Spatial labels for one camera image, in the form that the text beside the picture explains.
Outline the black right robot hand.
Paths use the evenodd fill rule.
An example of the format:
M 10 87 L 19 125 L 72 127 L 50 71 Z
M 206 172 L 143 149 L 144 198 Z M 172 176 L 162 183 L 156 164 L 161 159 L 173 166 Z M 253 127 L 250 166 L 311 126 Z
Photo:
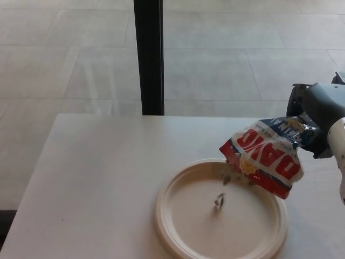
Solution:
M 332 157 L 327 134 L 344 117 L 344 72 L 336 72 L 330 84 L 293 84 L 286 115 L 304 117 L 316 127 L 314 139 L 302 149 L 312 152 L 315 159 Z

